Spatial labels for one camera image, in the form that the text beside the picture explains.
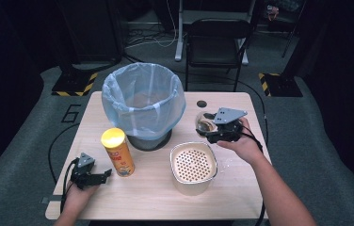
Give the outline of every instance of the pringles can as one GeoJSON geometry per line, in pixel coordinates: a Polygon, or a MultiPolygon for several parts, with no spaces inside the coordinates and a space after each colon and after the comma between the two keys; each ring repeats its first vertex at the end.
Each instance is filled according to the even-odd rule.
{"type": "Polygon", "coordinates": [[[118,175],[127,177],[133,174],[136,167],[130,155],[124,132],[119,128],[108,129],[102,134],[101,142],[118,175]]]}

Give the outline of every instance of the white basket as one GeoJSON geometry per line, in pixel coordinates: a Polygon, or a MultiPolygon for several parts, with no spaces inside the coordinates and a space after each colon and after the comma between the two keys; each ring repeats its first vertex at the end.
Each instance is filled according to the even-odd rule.
{"type": "Polygon", "coordinates": [[[217,175],[217,161],[212,149],[203,142],[177,145],[170,153],[173,183],[184,195],[201,194],[217,175]]]}

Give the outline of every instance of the wooden table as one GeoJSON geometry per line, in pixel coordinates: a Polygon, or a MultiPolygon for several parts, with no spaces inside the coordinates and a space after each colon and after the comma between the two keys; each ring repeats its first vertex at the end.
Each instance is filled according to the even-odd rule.
{"type": "MultiPolygon", "coordinates": [[[[262,196],[251,166],[233,151],[211,144],[218,173],[209,187],[198,196],[185,196],[173,185],[169,155],[171,149],[188,141],[203,141],[195,131],[195,118],[201,111],[217,113],[220,107],[247,110],[253,134],[264,147],[265,141],[251,99],[244,92],[186,92],[186,109],[172,130],[169,143],[162,149],[143,152],[129,144],[136,171],[129,177],[120,177],[101,144],[102,133],[113,125],[107,119],[101,92],[92,93],[86,112],[74,138],[71,150],[56,184],[54,195],[62,194],[66,168],[75,157],[84,152],[95,158],[92,173],[113,169],[106,184],[101,185],[80,215],[82,219],[113,220],[191,220],[258,218],[262,196]],[[204,100],[207,107],[199,108],[204,100]]],[[[50,202],[45,216],[57,219],[60,202],[50,202]]]]}

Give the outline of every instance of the plastic bag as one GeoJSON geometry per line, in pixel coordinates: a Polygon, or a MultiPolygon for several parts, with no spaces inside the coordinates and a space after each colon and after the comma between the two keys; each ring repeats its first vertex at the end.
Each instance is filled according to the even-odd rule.
{"type": "Polygon", "coordinates": [[[155,140],[169,132],[185,111],[179,77],[151,63],[134,63],[110,74],[102,101],[108,119],[127,136],[155,140]]]}

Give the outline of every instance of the black curtain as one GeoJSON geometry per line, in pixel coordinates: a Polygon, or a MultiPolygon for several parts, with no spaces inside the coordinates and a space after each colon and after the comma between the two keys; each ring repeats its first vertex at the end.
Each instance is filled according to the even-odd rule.
{"type": "Polygon", "coordinates": [[[4,12],[40,72],[78,63],[57,1],[0,0],[4,12]]]}
{"type": "Polygon", "coordinates": [[[43,88],[40,72],[54,65],[51,56],[43,50],[46,42],[44,46],[33,46],[33,40],[43,40],[37,29],[25,26],[31,28],[24,31],[30,37],[20,32],[25,24],[33,24],[38,19],[25,17],[15,21],[6,9],[10,10],[0,2],[0,156],[40,98],[43,88]],[[31,41],[31,46],[25,44],[26,40],[31,41]]]}
{"type": "Polygon", "coordinates": [[[330,140],[354,173],[354,0],[330,1],[329,11],[318,58],[304,79],[330,140]]]}

